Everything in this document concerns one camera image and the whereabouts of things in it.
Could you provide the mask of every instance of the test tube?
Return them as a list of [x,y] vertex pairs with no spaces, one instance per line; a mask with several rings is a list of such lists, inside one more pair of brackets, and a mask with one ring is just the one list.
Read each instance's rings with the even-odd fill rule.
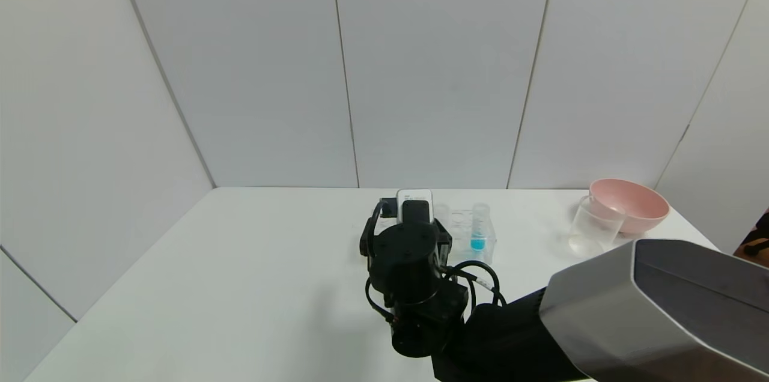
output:
[[470,248],[475,251],[483,251],[486,248],[486,239],[490,234],[491,207],[487,204],[473,205],[473,224],[470,234]]

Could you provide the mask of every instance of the clear plastic cup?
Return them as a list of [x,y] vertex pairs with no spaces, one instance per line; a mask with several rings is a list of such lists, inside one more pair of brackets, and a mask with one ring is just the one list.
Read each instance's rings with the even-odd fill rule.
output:
[[571,223],[569,248],[580,257],[598,256],[612,247],[626,217],[623,209],[607,207],[593,196],[585,196]]

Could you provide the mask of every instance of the transparent container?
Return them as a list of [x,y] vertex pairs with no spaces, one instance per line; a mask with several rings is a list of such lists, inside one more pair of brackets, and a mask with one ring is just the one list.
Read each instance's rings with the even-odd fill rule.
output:
[[450,264],[481,261],[491,265],[497,243],[494,225],[491,223],[491,208],[487,204],[475,204],[472,210],[450,212],[448,222],[442,221],[454,239],[451,253],[448,254]]

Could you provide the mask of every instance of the pink bowl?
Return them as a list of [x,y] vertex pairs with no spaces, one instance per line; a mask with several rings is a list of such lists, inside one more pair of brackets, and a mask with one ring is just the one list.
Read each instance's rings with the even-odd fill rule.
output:
[[670,213],[665,198],[651,188],[626,180],[603,179],[590,184],[590,194],[600,204],[622,208],[627,214],[620,232],[643,234]]

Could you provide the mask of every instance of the wall seam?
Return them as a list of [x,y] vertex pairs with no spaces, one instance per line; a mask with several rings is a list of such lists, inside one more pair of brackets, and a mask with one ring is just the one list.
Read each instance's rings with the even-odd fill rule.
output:
[[550,6],[550,0],[544,0],[544,9],[542,10],[542,21],[539,25],[539,35],[536,37],[536,46],[533,51],[533,60],[531,60],[531,71],[529,81],[526,87],[526,97],[524,97],[524,106],[521,110],[521,120],[518,122],[518,133],[515,136],[515,147],[513,148],[513,158],[510,161],[510,173],[508,173],[508,184],[505,188],[510,188],[510,182],[513,178],[513,165],[515,164],[515,155],[518,152],[519,142],[521,141],[521,130],[524,127],[524,118],[526,116],[526,106],[528,105],[529,94],[531,92],[531,81],[533,80],[533,71],[536,67],[536,58],[539,56],[539,46],[542,43],[542,32],[544,32],[544,20],[547,16],[547,7]]
[[136,4],[136,0],[129,0],[131,1],[131,6],[134,9],[134,14],[136,14],[136,18],[139,22],[139,26],[142,27],[142,32],[144,34],[145,40],[147,41],[147,45],[149,46],[149,50],[152,53],[152,58],[154,59],[154,64],[157,67],[157,70],[160,72],[160,76],[163,79],[163,83],[165,84],[165,89],[168,92],[168,95],[171,98],[171,102],[173,102],[176,113],[179,114],[179,119],[181,119],[181,125],[184,126],[184,131],[187,132],[187,137],[190,139],[190,143],[192,143],[193,149],[195,149],[195,154],[198,155],[198,160],[200,160],[201,166],[203,166],[203,171],[205,172],[205,176],[208,177],[208,182],[211,183],[212,188],[216,188],[216,183],[214,182],[214,176],[212,176],[211,171],[208,169],[208,164],[205,163],[205,160],[203,159],[203,153],[200,150],[200,147],[198,146],[198,142],[195,141],[194,136],[192,136],[192,130],[189,127],[189,124],[187,124],[187,119],[184,119],[184,113],[181,111],[181,106],[179,106],[178,100],[176,100],[176,95],[174,94],[174,90],[171,88],[171,83],[168,81],[168,77],[165,74],[165,70],[163,69],[163,65],[160,62],[160,57],[157,56],[157,51],[154,48],[154,45],[152,44],[152,40],[149,37],[149,31],[147,31],[147,26],[145,25],[144,19],[142,18],[142,13],[139,12],[139,7]]
[[339,50],[341,51],[341,68],[344,74],[344,92],[347,94],[347,113],[350,117],[350,139],[352,141],[352,161],[355,165],[355,183],[360,188],[360,173],[357,170],[357,154],[355,153],[355,134],[352,128],[352,106],[350,105],[350,86],[347,81],[347,63],[344,60],[344,41],[341,39],[341,17],[339,16],[339,0],[334,0],[337,12],[337,27],[339,29]]
[[72,322],[75,322],[75,324],[77,324],[78,320],[77,320],[77,319],[75,319],[75,318],[74,318],[74,316],[72,316],[72,313],[70,313],[69,311],[67,311],[67,309],[66,309],[66,308],[64,308],[64,306],[63,306],[63,305],[61,305],[61,304],[60,304],[60,303],[59,303],[59,302],[58,302],[58,301],[57,301],[57,300],[56,300],[56,299],[55,299],[55,298],[54,298],[54,297],[53,297],[51,294],[49,294],[49,292],[48,292],[48,291],[46,291],[46,289],[45,289],[45,288],[44,288],[44,287],[43,287],[43,286],[42,286],[42,285],[41,285],[41,284],[40,284],[40,283],[39,283],[37,280],[35,280],[35,278],[34,278],[33,276],[31,276],[31,274],[30,274],[29,272],[27,272],[27,270],[25,270],[25,269],[24,269],[24,267],[22,267],[22,265],[21,265],[21,264],[19,264],[19,262],[18,262],[18,261],[16,261],[16,258],[14,258],[14,256],[11,256],[11,253],[8,253],[8,250],[6,250],[6,248],[5,248],[5,247],[3,247],[3,245],[0,245],[0,252],[2,252],[3,254],[5,254],[5,256],[7,256],[7,257],[8,257],[8,259],[9,259],[9,261],[11,261],[11,262],[12,262],[12,264],[14,264],[14,266],[16,266],[17,268],[19,268],[19,270],[20,270],[20,271],[21,271],[21,272],[22,272],[22,273],[23,273],[23,274],[24,274],[24,275],[25,275],[25,276],[26,276],[26,277],[27,277],[27,278],[28,278],[28,279],[29,279],[29,280],[30,280],[30,281],[31,281],[33,284],[35,284],[35,286],[36,286],[36,287],[38,287],[38,289],[40,289],[40,291],[41,291],[41,292],[43,292],[43,294],[44,294],[44,295],[46,295],[47,299],[49,299],[49,300],[50,300],[50,302],[54,303],[54,305],[55,305],[55,306],[57,306],[57,307],[58,307],[58,309],[60,309],[60,310],[61,310],[61,312],[63,312],[64,314],[66,314],[66,316],[67,316],[67,317],[69,317],[69,318],[72,320]]
[[699,111],[700,106],[702,105],[703,100],[705,99],[705,95],[708,94],[708,89],[711,87],[711,83],[713,82],[713,78],[715,77],[717,71],[719,70],[720,63],[723,60],[723,56],[726,55],[726,51],[729,48],[729,44],[731,43],[732,37],[734,37],[734,32],[737,31],[737,26],[740,24],[740,20],[742,20],[742,14],[745,12],[745,8],[747,7],[747,3],[750,0],[745,0],[742,4],[742,9],[740,10],[740,14],[737,16],[737,21],[734,22],[734,27],[731,29],[731,33],[729,34],[729,38],[726,41],[726,45],[723,46],[722,53],[719,56],[719,61],[716,62],[716,65],[713,69],[713,73],[711,73],[711,77],[708,79],[708,84],[705,85],[705,89],[702,91],[702,95],[700,95],[700,100],[697,102],[697,106],[695,107],[695,111],[691,114],[691,117],[689,117],[689,122],[686,124],[686,128],[684,129],[684,133],[681,134],[681,137],[678,139],[678,143],[675,145],[675,149],[673,149],[673,154],[670,155],[670,158],[667,159],[667,163],[665,163],[665,167],[662,169],[662,172],[660,173],[659,178],[657,178],[657,182],[654,183],[654,190],[656,190],[657,186],[660,185],[660,182],[662,182],[662,177],[664,177],[665,172],[667,172],[668,166],[670,166],[670,163],[673,161],[673,157],[675,157],[676,152],[678,152],[678,148],[681,146],[681,142],[684,141],[684,138],[686,138],[686,133],[689,131],[689,127],[691,126],[691,122],[695,120],[695,116],[697,116],[697,111]]

